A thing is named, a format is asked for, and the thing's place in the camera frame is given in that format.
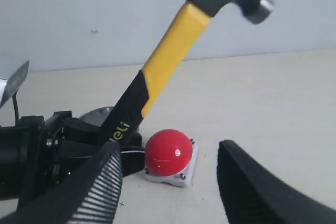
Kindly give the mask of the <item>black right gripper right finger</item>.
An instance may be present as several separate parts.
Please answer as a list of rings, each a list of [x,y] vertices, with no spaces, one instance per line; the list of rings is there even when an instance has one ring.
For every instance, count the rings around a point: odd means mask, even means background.
[[[229,223],[335,223],[335,210],[289,186],[237,143],[221,141],[217,183]]]

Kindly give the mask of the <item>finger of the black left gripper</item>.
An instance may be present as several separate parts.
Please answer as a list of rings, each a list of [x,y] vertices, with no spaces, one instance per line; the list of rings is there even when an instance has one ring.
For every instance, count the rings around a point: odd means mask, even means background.
[[[99,146],[97,139],[99,127],[78,118],[63,121],[64,137],[68,141]]]
[[[135,132],[129,143],[120,147],[123,177],[144,170],[145,150],[142,146],[142,140],[142,135],[139,132]]]

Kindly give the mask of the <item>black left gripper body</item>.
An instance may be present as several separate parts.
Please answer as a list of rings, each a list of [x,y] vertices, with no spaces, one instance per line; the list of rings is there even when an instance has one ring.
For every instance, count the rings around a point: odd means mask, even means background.
[[[99,146],[68,141],[63,121],[71,111],[23,116],[1,128],[1,200],[20,206],[54,189],[89,159]]]

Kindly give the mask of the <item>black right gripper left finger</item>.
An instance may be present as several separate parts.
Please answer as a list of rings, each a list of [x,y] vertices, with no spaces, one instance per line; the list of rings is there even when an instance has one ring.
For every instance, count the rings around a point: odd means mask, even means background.
[[[119,144],[108,142],[63,183],[1,223],[113,223],[122,182]]]

